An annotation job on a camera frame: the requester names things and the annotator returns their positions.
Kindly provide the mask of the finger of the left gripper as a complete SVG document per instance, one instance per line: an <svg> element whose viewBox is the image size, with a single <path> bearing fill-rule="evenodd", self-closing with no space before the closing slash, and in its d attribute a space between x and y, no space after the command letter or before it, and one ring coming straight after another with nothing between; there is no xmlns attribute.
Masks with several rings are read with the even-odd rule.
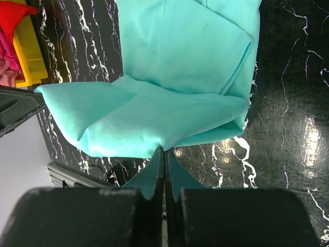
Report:
<svg viewBox="0 0 329 247"><path fill-rule="evenodd" d="M29 90L1 86L1 137L46 107L44 98Z"/></svg>

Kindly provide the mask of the teal t-shirt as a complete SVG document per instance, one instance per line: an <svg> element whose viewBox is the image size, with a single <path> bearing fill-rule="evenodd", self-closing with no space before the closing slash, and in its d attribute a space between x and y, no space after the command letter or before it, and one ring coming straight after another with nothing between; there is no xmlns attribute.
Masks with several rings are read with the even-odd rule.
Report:
<svg viewBox="0 0 329 247"><path fill-rule="evenodd" d="M241 135L260 1L117 1L123 74L36 88L65 139L93 157Z"/></svg>

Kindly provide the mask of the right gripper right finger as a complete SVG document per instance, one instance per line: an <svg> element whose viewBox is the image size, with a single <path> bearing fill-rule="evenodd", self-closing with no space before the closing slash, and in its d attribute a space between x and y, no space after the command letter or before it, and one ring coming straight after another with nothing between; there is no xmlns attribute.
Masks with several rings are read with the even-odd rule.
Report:
<svg viewBox="0 0 329 247"><path fill-rule="evenodd" d="M206 188L164 154L169 246L319 246L301 200L277 188Z"/></svg>

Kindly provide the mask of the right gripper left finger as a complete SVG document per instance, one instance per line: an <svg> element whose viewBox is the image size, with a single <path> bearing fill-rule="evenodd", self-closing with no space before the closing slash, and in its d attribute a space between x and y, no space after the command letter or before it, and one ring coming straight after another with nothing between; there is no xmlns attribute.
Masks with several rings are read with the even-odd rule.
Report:
<svg viewBox="0 0 329 247"><path fill-rule="evenodd" d="M122 187L35 188L17 202L1 246L161 246L165 153Z"/></svg>

